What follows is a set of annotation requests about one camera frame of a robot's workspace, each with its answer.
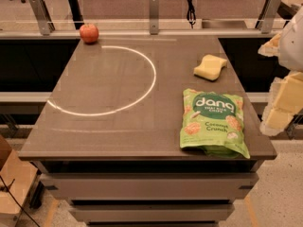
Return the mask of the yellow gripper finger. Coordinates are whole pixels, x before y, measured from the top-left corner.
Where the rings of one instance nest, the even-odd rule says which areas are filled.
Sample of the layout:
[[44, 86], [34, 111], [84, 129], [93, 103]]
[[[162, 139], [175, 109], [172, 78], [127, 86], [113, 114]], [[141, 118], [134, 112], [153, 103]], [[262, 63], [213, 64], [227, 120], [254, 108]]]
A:
[[279, 40], [280, 40], [281, 34], [276, 34], [270, 41], [263, 44], [259, 50], [258, 53], [265, 57], [273, 57], [279, 55]]
[[283, 79], [275, 78], [264, 108], [260, 131], [267, 136], [283, 132], [303, 109], [303, 73], [291, 72]]

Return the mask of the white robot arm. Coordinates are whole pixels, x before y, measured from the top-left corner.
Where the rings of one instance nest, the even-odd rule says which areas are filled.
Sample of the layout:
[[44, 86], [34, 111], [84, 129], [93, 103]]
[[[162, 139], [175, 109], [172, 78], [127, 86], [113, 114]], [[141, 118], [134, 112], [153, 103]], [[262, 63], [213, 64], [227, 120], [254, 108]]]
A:
[[275, 78], [270, 86], [260, 131], [267, 136], [283, 132], [303, 109], [303, 8], [283, 30], [258, 50], [266, 57], [277, 56], [278, 63], [290, 70], [283, 79]]

